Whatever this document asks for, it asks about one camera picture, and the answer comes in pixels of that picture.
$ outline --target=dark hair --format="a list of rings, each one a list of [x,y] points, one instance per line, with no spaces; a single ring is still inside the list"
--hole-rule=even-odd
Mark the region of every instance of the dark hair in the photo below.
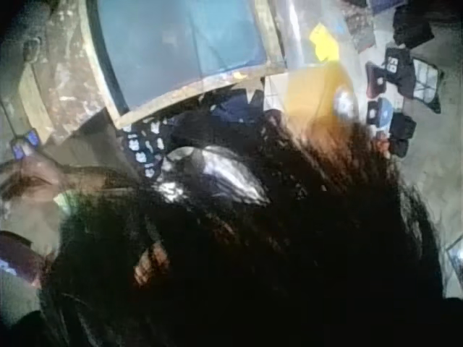
[[[433,226],[365,130],[345,125],[328,146],[294,144],[269,124],[260,134],[229,149],[264,203],[211,197],[186,174],[176,202],[145,187],[77,200],[41,291],[58,345],[382,344],[403,341],[400,322],[439,321]]]

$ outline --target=yellow sticky note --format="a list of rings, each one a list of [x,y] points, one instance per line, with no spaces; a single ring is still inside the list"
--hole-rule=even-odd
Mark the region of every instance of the yellow sticky note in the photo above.
[[[315,55],[319,61],[338,61],[339,45],[325,25],[318,23],[309,35],[315,45]]]

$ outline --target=floor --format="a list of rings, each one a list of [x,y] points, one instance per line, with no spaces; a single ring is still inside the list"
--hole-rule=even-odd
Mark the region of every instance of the floor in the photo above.
[[[445,73],[440,99],[442,114],[417,101],[406,101],[404,112],[417,122],[416,136],[401,162],[406,181],[416,184],[438,227],[446,271],[447,296],[463,298],[463,290],[446,254],[463,235],[462,229],[462,24],[433,26],[436,38],[412,51]]]
[[[384,47],[387,43],[390,20],[390,12],[375,18],[377,47]],[[416,48],[413,53],[423,56],[446,73],[440,91],[443,111],[441,115],[436,115],[420,103],[405,102],[404,112],[417,122],[417,130],[409,154],[400,166],[406,182],[416,185],[422,192],[437,225],[442,246],[446,295],[463,298],[462,286],[445,254],[447,246],[463,234],[462,24],[434,26],[433,32],[436,38]],[[381,57],[381,53],[378,55],[377,52],[371,52],[368,59]],[[130,171],[115,145],[114,130],[107,125],[105,116],[101,115],[94,122],[87,124],[77,136],[61,147],[48,148],[48,153],[62,163],[106,165]],[[0,161],[11,158],[11,138],[12,132],[0,110]],[[20,205],[8,220],[0,221],[0,227],[28,237],[37,252],[46,254],[59,242],[59,213],[54,205],[44,205],[40,209]],[[12,324],[37,307],[38,300],[33,289],[8,274],[0,273],[0,313],[5,323]]]

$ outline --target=patterned fabric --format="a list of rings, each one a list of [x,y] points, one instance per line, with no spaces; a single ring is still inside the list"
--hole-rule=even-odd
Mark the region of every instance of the patterned fabric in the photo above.
[[[173,141],[174,133],[182,139],[197,139],[202,133],[202,124],[211,120],[252,127],[263,114],[263,101],[262,90],[253,90],[249,98],[246,89],[224,88],[201,95],[189,111],[165,118],[154,116],[125,127],[119,132],[119,138],[129,162],[140,175],[156,180],[166,155],[182,145]],[[211,144],[220,145],[219,141]]]

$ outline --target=person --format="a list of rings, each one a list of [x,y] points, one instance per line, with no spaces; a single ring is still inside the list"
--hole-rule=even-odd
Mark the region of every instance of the person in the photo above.
[[[231,198],[233,184],[217,177],[227,194],[211,194],[194,170],[163,178],[174,198],[143,182],[114,194],[74,184],[59,253],[41,278],[54,346],[451,338],[462,303],[443,297],[436,230],[419,194],[359,124],[313,129],[302,143],[264,121],[245,146],[239,130],[212,129],[259,182],[254,200]],[[37,192],[36,174],[22,171],[23,192],[31,181]],[[73,180],[54,187],[69,191],[63,182]]]

